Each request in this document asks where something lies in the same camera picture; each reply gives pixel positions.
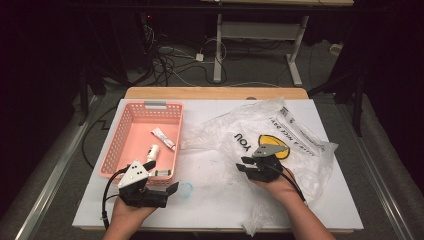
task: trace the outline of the wire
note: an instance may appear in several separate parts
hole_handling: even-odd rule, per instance
[[[197,85],[194,85],[194,84],[191,84],[191,83],[189,83],[189,82],[187,82],[187,81],[185,81],[183,78],[181,78],[180,77],[180,75],[178,75],[176,72],[174,72],[174,71],[172,71],[174,74],[175,74],[175,76],[177,76],[183,83],[185,83],[185,84],[187,84],[187,85],[189,85],[189,86],[192,86],[192,87],[200,87],[200,86],[197,86]]]
[[[87,132],[84,134],[82,141],[81,141],[81,152],[82,152],[82,156],[85,160],[85,162],[87,163],[87,165],[91,168],[94,169],[93,164],[91,164],[91,162],[88,160],[88,157],[85,153],[85,140],[87,139],[87,135],[90,133],[90,131],[93,129],[93,127],[96,125],[96,123],[101,122],[101,119],[106,116],[106,114],[108,114],[109,112],[111,112],[112,110],[116,109],[118,107],[118,105],[115,105],[114,107],[110,108],[109,110],[107,110],[105,113],[103,113],[87,130]]]
[[[222,47],[224,47],[224,56],[222,57],[221,61],[223,61],[225,59],[225,57],[227,56],[227,48],[225,47],[224,43],[222,43],[221,41],[218,41],[215,38],[209,39],[208,41],[205,42],[205,44],[203,44],[203,47],[200,48],[199,53],[202,54],[203,48],[206,47],[206,44],[212,42],[212,41],[216,41],[217,43],[221,44]]]
[[[146,25],[146,27],[147,27],[147,29],[150,30],[146,42],[149,42],[150,36],[152,36],[152,42],[150,43],[150,47],[147,49],[147,51],[149,51],[153,47],[153,45],[154,45],[153,43],[155,41],[155,32],[153,31],[153,29],[151,27],[149,27],[147,25]]]
[[[153,68],[154,68],[153,76],[155,78],[155,81],[150,85],[162,86],[162,83],[165,82],[165,86],[168,86],[168,80],[169,80],[169,77],[171,75],[171,73],[168,71],[168,69],[170,69],[170,68],[172,69],[175,65],[175,62],[172,59],[170,59],[168,57],[162,57],[159,53],[157,53],[155,55],[155,57],[153,58],[152,65],[153,65]]]
[[[269,166],[267,164],[262,164],[262,165],[265,166],[265,167],[267,167],[267,168],[269,168],[269,169],[271,169],[271,170],[273,170],[273,171],[275,171],[275,172],[277,172],[277,173],[279,173],[282,177],[284,177],[294,187],[294,189],[296,190],[297,194],[299,194],[299,197],[302,199],[302,201],[304,203],[306,203],[306,199],[303,196],[302,190],[300,189],[299,185],[297,185],[297,182],[294,179],[294,176],[288,171],[287,168],[285,168],[283,165],[281,165],[283,167],[283,171],[280,172],[278,169],[276,169],[276,168],[274,168],[272,166]],[[289,177],[287,177],[287,175],[284,174],[284,170],[286,170],[286,172],[289,173],[289,175],[293,178],[293,180],[291,180]]]
[[[257,52],[263,52],[263,51],[268,51],[268,50],[275,50],[278,47],[280,47],[281,43],[284,42],[282,40],[273,40],[273,41],[257,41],[257,40],[254,40],[254,41],[247,42],[245,39],[240,39],[240,41],[238,41],[238,40],[231,39],[231,38],[223,38],[223,40],[226,40],[226,41],[229,42],[229,43],[225,43],[226,46],[227,46],[227,58],[230,59],[230,60],[233,60],[233,61],[239,61],[239,60],[242,60],[244,58],[247,58],[250,55],[250,53],[257,53]],[[236,45],[237,44],[242,45],[245,49],[229,47],[229,44],[231,42],[235,43]],[[271,43],[271,45],[265,46],[265,47],[259,46],[261,44],[268,44],[268,43]],[[232,58],[232,57],[229,57],[231,51],[246,51],[246,53],[244,54],[244,56],[241,56],[241,57],[238,57],[238,58]]]
[[[109,200],[109,199],[111,199],[111,198],[113,198],[113,197],[118,197],[118,196],[120,196],[121,194],[114,194],[114,195],[111,195],[111,196],[109,196],[109,197],[107,197],[106,198],[106,201],[107,200]]]
[[[193,56],[191,56],[190,54],[188,54],[188,53],[186,53],[186,52],[184,52],[184,51],[182,51],[180,49],[177,49],[177,48],[174,48],[174,47],[172,47],[172,48],[171,47],[159,47],[159,49],[161,49],[161,48],[170,48],[170,49],[172,49],[171,53],[174,52],[174,51],[177,51],[177,52],[180,52],[180,53],[184,53],[184,57],[188,57],[188,58],[194,59]]]
[[[103,193],[103,201],[102,201],[102,220],[103,220],[103,225],[105,226],[106,229],[109,228],[109,219],[107,217],[107,211],[106,211],[106,201],[107,199],[110,198],[110,197],[107,198],[107,193],[109,191],[110,184],[112,183],[113,179],[115,179],[118,175],[126,173],[129,167],[130,165],[128,165],[127,167],[123,169],[118,170],[116,173],[112,175],[112,177],[109,178],[109,181],[106,184],[106,188]]]

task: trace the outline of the cable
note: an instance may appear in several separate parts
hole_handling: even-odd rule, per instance
[[[109,199],[111,199],[111,198],[113,198],[113,197],[118,197],[118,196],[120,196],[121,194],[114,194],[114,195],[111,195],[111,196],[109,196],[109,197],[107,197],[106,198],[106,201],[107,200],[109,200]]]
[[[278,169],[276,169],[272,166],[269,166],[267,164],[262,164],[262,165],[273,170],[273,171],[275,171],[275,172],[277,172],[277,173],[279,173],[282,177],[284,177],[294,187],[294,189],[296,190],[297,194],[299,194],[299,197],[302,199],[302,201],[304,203],[306,203],[306,199],[303,196],[302,190],[300,189],[299,185],[297,185],[296,180],[294,179],[294,176],[288,171],[287,168],[285,168],[283,165],[281,165],[283,167],[283,171],[280,172]],[[291,180],[289,177],[287,177],[287,175],[284,174],[284,170],[286,170],[289,173],[289,175],[293,178],[293,180]]]
[[[154,45],[153,43],[155,41],[155,32],[153,31],[153,29],[151,27],[149,27],[147,25],[146,25],[146,27],[147,27],[147,29],[150,30],[149,35],[148,35],[148,37],[146,39],[146,42],[149,42],[150,36],[152,36],[152,42],[150,43],[150,47],[147,49],[147,51],[149,51],[153,47],[153,45]]]
[[[160,53],[157,53],[157,55],[155,56],[154,60],[153,60],[153,65],[154,65],[154,78],[155,78],[155,82],[152,83],[151,85],[155,84],[156,86],[162,86],[162,83],[165,82],[165,86],[169,85],[169,78],[172,75],[172,69],[175,66],[175,62],[174,60],[172,60],[169,57],[163,57],[161,56]],[[161,66],[162,70],[157,70],[156,66]]]
[[[172,47],[171,49],[172,49],[172,51],[170,53],[166,54],[166,55],[169,55],[169,54],[173,53],[174,51],[177,51],[177,52],[180,52],[180,53],[184,53],[184,56],[185,57],[194,59],[194,57],[192,57],[190,54],[188,54],[188,53],[186,53],[186,52],[184,52],[184,51],[182,51],[180,49],[177,49],[177,48],[174,48],[174,47]]]
[[[84,158],[84,160],[85,160],[85,162],[88,164],[88,166],[91,168],[91,169],[94,169],[94,166],[93,166],[93,164],[91,164],[90,163],[90,161],[88,160],[88,158],[87,158],[87,155],[85,154],[85,147],[84,147],[84,144],[85,144],[85,140],[86,140],[86,138],[87,138],[87,135],[90,133],[90,131],[93,129],[93,127],[96,125],[96,123],[98,123],[98,122],[101,122],[101,119],[104,117],[104,116],[106,116],[106,114],[108,114],[109,112],[111,112],[112,110],[114,110],[114,109],[116,109],[118,106],[116,105],[116,106],[114,106],[114,107],[112,107],[112,108],[110,108],[109,110],[107,110],[105,113],[103,113],[89,128],[88,128],[88,130],[87,130],[87,132],[84,134],[84,136],[82,137],[82,141],[81,141],[81,151],[82,151],[82,156],[83,156],[83,158]]]
[[[221,44],[224,47],[224,57],[222,57],[221,61],[225,59],[225,57],[227,56],[227,48],[225,47],[224,43],[222,43],[221,41],[218,41],[217,39],[209,39],[208,41],[205,42],[205,44],[203,45],[203,47],[200,48],[199,53],[202,54],[203,48],[206,47],[206,44],[212,42],[212,41],[216,41],[219,44]]]
[[[179,72],[174,72],[174,73],[175,73],[175,74],[179,74],[179,73],[182,73],[182,72],[184,72],[184,71],[187,71],[187,70],[189,70],[189,69],[191,69],[191,68],[196,68],[196,67],[197,67],[197,68],[201,68],[201,69],[203,69],[203,72],[204,72],[204,74],[205,74],[205,79],[206,79],[206,81],[207,81],[207,82],[210,82],[210,81],[209,81],[209,79],[208,79],[208,72],[207,72],[206,68],[205,68],[205,67],[203,67],[203,66],[198,66],[198,65],[196,65],[196,66],[191,66],[191,67],[185,68],[185,69],[183,69],[183,70],[181,70],[181,71],[179,71]]]
[[[223,38],[223,40],[233,42],[233,43],[236,43],[236,44],[240,44],[240,45],[243,45],[245,47],[245,49],[231,48],[231,47],[229,47],[229,43],[225,43],[226,46],[227,46],[227,58],[230,59],[230,60],[233,60],[233,61],[239,61],[239,60],[242,60],[244,58],[247,58],[250,55],[250,53],[263,52],[263,51],[267,51],[267,50],[275,50],[281,45],[281,43],[284,42],[282,40],[272,40],[272,41],[266,41],[266,42],[255,40],[256,42],[255,41],[246,42],[245,39],[241,39],[240,41],[237,41],[237,40],[234,40],[234,39],[231,39],[231,38]],[[268,43],[271,43],[271,45],[266,46],[266,47],[258,46],[258,45],[261,45],[261,44],[268,44]],[[244,56],[239,57],[239,58],[229,57],[229,53],[231,51],[234,51],[234,50],[235,51],[246,51],[246,53],[245,53]]]
[[[184,67],[184,66],[187,66],[187,65],[190,65],[190,64],[193,64],[193,63],[200,63],[200,62],[199,61],[192,61],[192,62],[184,63],[182,65],[175,66],[174,68]]]
[[[184,39],[182,37],[178,37],[178,36],[174,36],[172,34],[160,34],[160,36],[165,37],[170,39],[171,41],[180,44],[180,45],[184,45],[187,46],[195,51],[197,51],[199,49],[199,46],[202,46],[202,43],[197,43],[197,42],[193,42],[191,40],[188,39]]]
[[[107,217],[107,211],[106,211],[106,201],[107,201],[107,199],[110,198],[110,197],[107,198],[107,193],[109,191],[110,184],[112,183],[113,179],[115,179],[118,175],[126,173],[129,167],[130,167],[130,165],[128,165],[127,167],[125,167],[121,170],[118,170],[116,173],[114,173],[112,175],[112,177],[109,178],[109,181],[106,184],[106,188],[105,188],[105,191],[103,193],[103,201],[102,201],[102,220],[103,220],[103,225],[105,226],[106,229],[109,228],[109,219]]]
[[[197,86],[197,85],[194,85],[194,84],[191,84],[191,83],[189,83],[189,82],[186,82],[183,78],[181,78],[180,77],[180,75],[178,75],[176,72],[173,72],[174,74],[175,74],[175,76],[177,76],[183,83],[185,83],[185,84],[187,84],[187,85],[189,85],[189,86],[192,86],[192,87],[200,87],[200,86]]]

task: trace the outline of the wooden table edge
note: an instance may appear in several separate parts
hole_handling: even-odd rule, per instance
[[[126,99],[309,99],[303,88],[252,87],[131,87]]]

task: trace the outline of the human hand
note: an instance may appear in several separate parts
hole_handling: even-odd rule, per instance
[[[129,239],[156,209],[130,207],[117,197],[113,206],[112,220],[103,239]]]
[[[295,182],[292,171],[288,168],[283,169],[283,173],[293,182]],[[293,185],[283,176],[279,176],[276,180],[266,183],[261,181],[251,180],[256,185],[265,188],[275,199],[280,201],[283,205],[291,201],[302,201],[299,194]]]

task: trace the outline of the white board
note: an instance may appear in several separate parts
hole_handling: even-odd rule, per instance
[[[119,116],[124,103],[137,101],[123,99],[117,110]],[[184,104],[183,127],[199,124],[225,114],[239,106],[251,104],[254,100],[166,100]],[[285,100],[287,108],[305,126],[312,130],[321,140],[328,141],[315,104],[312,100]],[[111,129],[116,127],[115,117]],[[84,229],[103,228],[101,200],[107,179],[98,175],[101,161],[106,154],[106,146],[111,141],[111,133],[105,140],[84,197],[76,213],[73,226]],[[246,181],[237,183],[232,179],[228,167],[219,161],[216,151],[181,150],[178,153],[175,180],[179,181],[178,191],[169,197],[164,209],[156,210],[143,224],[143,228],[162,231],[243,231],[242,224],[251,218],[254,201],[258,196],[252,195],[254,184]],[[323,194],[312,205],[311,210],[330,230],[350,231],[363,229],[355,204],[343,177],[341,169],[334,158],[334,167]],[[234,166],[234,174],[241,174]],[[112,185],[109,194],[117,193]],[[262,218],[264,231],[287,231],[290,223],[284,209],[278,202],[263,191],[259,197],[263,206],[275,211],[273,216]],[[107,202],[109,218],[112,215],[114,199]]]

